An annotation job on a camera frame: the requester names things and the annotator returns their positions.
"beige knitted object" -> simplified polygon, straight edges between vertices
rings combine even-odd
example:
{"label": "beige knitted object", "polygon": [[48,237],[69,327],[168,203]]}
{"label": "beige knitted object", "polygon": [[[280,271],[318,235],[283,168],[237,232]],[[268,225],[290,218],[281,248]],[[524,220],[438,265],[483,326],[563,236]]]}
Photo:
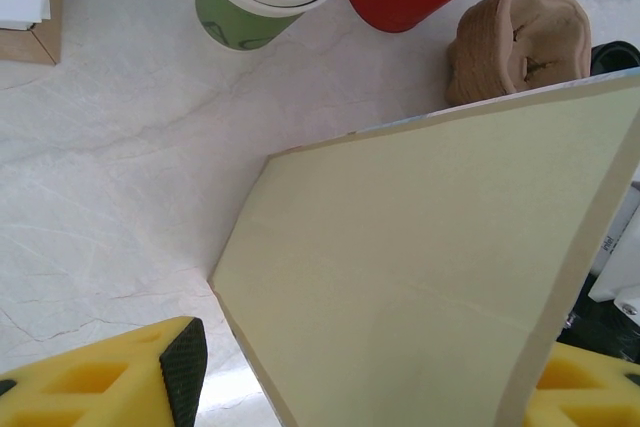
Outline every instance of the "beige knitted object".
{"label": "beige knitted object", "polygon": [[483,0],[448,49],[451,105],[589,76],[591,29],[576,0]]}

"green paper cup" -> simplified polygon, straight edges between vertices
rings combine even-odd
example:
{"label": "green paper cup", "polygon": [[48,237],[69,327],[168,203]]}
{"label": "green paper cup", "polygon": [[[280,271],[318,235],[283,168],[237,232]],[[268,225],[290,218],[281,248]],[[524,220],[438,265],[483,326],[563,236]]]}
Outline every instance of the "green paper cup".
{"label": "green paper cup", "polygon": [[216,41],[233,50],[247,51],[267,45],[304,12],[325,1],[274,7],[255,0],[196,0],[196,12]]}

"cardboard box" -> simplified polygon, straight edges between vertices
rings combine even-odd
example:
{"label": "cardboard box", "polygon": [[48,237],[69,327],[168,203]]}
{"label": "cardboard box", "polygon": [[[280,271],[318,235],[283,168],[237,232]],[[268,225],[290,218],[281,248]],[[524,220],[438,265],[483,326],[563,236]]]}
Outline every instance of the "cardboard box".
{"label": "cardboard box", "polygon": [[283,424],[523,425],[640,163],[639,95],[543,92],[270,159],[212,287]]}
{"label": "cardboard box", "polygon": [[62,0],[50,0],[51,20],[29,30],[0,29],[0,59],[55,65],[60,62]]}

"brown knit hat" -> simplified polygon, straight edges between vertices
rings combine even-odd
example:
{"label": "brown knit hat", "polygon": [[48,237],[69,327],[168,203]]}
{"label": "brown knit hat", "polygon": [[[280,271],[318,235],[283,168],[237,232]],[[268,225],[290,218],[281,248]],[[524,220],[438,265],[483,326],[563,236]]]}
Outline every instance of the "brown knit hat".
{"label": "brown knit hat", "polygon": [[483,0],[448,49],[451,105],[589,76],[591,29],[576,0]]}

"marble countertop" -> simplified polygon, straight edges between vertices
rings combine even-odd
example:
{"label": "marble countertop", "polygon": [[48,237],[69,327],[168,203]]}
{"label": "marble countertop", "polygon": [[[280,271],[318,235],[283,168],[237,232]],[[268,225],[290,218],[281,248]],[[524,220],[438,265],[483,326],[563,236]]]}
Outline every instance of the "marble countertop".
{"label": "marble countertop", "polygon": [[[177,315],[210,356],[199,426],[279,425],[206,283],[267,154],[445,107],[479,0],[401,35],[347,0],[231,53],[193,0],[65,0],[63,62],[0,62],[0,372]],[[580,0],[640,45],[640,0]]]}

